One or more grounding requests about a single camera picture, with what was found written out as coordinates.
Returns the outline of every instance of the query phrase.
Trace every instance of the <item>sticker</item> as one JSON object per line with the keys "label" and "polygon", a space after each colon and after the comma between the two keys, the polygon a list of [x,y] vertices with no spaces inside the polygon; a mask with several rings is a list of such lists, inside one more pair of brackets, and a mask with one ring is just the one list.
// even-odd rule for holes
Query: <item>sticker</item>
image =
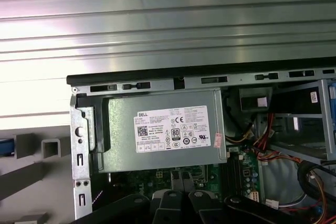
{"label": "sticker", "polygon": [[257,99],[258,107],[267,107],[267,97]]}
{"label": "sticker", "polygon": [[206,106],[138,112],[134,131],[137,153],[211,146]]}
{"label": "sticker", "polygon": [[216,135],[215,135],[215,142],[214,142],[214,148],[220,148],[220,146],[222,145],[222,138],[223,138],[222,134],[216,133]]}
{"label": "sticker", "polygon": [[319,102],[318,99],[317,99],[317,93],[316,92],[311,92],[310,93],[310,99],[311,99],[311,103]]}

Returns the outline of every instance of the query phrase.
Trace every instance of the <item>yellow wire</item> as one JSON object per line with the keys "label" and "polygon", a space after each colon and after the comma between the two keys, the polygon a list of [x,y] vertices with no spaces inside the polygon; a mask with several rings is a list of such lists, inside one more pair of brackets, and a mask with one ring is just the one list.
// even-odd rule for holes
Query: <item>yellow wire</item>
{"label": "yellow wire", "polygon": [[248,130],[248,131],[245,133],[245,135],[243,136],[243,138],[240,139],[240,140],[233,140],[233,139],[231,139],[231,138],[228,137],[228,136],[225,136],[225,138],[228,139],[228,140],[230,140],[231,142],[234,142],[234,143],[240,143],[240,142],[244,141],[246,138],[248,138],[250,132],[251,132],[251,130]]}
{"label": "yellow wire", "polygon": [[318,224],[318,223],[320,223],[321,220],[324,219],[325,209],[327,208],[327,201],[326,201],[326,197],[324,195],[324,191],[323,191],[322,185],[321,185],[321,183],[318,180],[318,178],[320,178],[320,177],[315,172],[313,172],[313,171],[311,171],[311,173],[314,175],[316,183],[319,186],[319,189],[320,189],[320,192],[321,192],[321,197],[322,197],[322,202],[323,202],[323,205],[322,205],[322,214],[320,215],[320,218],[316,222],[313,223],[313,224]]}

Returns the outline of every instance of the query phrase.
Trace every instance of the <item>barcode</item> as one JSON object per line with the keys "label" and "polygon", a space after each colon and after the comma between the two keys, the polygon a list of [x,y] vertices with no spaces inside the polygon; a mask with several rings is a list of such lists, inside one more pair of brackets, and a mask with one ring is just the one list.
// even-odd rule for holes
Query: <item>barcode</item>
{"label": "barcode", "polygon": [[310,93],[310,98],[311,98],[311,103],[317,103],[318,102],[317,93],[316,92],[311,92]]}
{"label": "barcode", "polygon": [[147,126],[138,127],[138,136],[148,136]]}

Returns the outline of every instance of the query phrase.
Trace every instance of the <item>blue component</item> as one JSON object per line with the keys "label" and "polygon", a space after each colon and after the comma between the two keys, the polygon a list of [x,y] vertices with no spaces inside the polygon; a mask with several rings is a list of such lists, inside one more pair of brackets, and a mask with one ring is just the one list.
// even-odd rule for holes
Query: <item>blue component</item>
{"label": "blue component", "polygon": [[336,83],[329,86],[332,126],[336,131]]}
{"label": "blue component", "polygon": [[316,206],[316,207],[314,207],[314,210],[316,211],[316,213],[317,213],[318,215],[322,214],[322,207],[321,207],[321,206]]}
{"label": "blue component", "polygon": [[13,139],[0,140],[0,155],[8,155],[14,152],[15,145]]}

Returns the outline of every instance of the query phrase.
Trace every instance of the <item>metal bracket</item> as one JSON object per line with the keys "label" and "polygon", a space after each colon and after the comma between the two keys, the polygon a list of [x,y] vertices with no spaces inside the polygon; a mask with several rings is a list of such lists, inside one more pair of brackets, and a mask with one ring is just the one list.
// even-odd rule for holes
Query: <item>metal bracket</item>
{"label": "metal bracket", "polygon": [[91,180],[89,166],[89,123],[83,112],[76,109],[76,95],[70,99],[71,162],[75,219],[92,213]]}

